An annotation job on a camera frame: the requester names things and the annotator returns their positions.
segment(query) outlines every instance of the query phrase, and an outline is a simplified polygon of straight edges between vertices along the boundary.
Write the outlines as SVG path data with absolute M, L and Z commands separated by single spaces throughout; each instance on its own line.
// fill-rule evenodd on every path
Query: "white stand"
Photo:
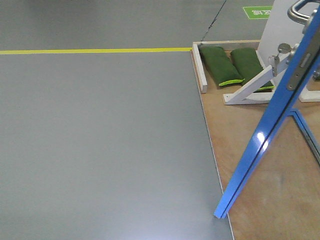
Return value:
M 287 68 L 288 54 L 279 57 L 280 63 L 277 66 L 277 72 L 280 74 Z M 225 105 L 235 104 L 267 104 L 272 98 L 274 92 L 255 92 L 261 86 L 273 79 L 272 67 L 267 66 L 257 76 L 243 85 L 234 93 L 224 94 L 223 100 Z
M 305 86 L 300 93 L 299 100 L 301 102 L 320 102 L 320 91 L 309 91 Z

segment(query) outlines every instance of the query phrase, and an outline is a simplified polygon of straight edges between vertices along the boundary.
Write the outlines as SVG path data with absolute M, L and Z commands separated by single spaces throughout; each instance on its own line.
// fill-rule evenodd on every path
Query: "plywood board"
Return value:
M 240 160 L 267 105 L 224 105 L 223 94 L 208 79 L 201 95 L 223 189 Z M 296 105 L 320 141 L 320 104 Z M 235 240 L 318 240 L 320 236 L 320 167 L 288 118 L 229 212 Z

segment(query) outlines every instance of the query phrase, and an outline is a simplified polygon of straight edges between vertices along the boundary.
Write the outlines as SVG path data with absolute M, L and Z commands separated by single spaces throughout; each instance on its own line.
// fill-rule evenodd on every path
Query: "gray surface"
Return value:
M 0 56 L 1 240 L 231 240 L 188 52 Z
M 1 0 L 0 50 L 190 47 L 200 41 L 223 0 Z M 266 20 L 229 0 L 205 40 L 256 40 Z

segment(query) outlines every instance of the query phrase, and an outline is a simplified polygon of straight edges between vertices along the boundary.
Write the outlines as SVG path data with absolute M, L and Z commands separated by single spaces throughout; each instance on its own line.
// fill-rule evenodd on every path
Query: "white metal bracket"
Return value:
M 287 69 L 288 54 L 279 57 L 280 63 L 277 66 L 277 72 L 281 73 Z M 272 67 L 267 66 L 262 72 L 256 75 L 253 79 L 243 85 L 234 93 L 223 95 L 225 105 L 236 104 L 267 104 L 272 98 L 274 92 L 255 92 L 261 86 L 273 79 Z

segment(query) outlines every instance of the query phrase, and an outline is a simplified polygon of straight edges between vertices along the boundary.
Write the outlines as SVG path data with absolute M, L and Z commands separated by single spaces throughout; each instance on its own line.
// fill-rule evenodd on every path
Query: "green sandbag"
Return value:
M 263 67 L 260 64 L 256 50 L 254 48 L 239 48 L 233 50 L 230 55 L 234 66 L 244 77 L 242 85 L 245 85 L 263 70 Z M 274 87 L 275 86 L 270 81 L 268 81 L 265 85 L 260 87 L 257 92 L 272 90 Z
M 202 61 L 219 87 L 241 84 L 244 81 L 222 47 L 202 45 L 199 47 L 199 52 Z

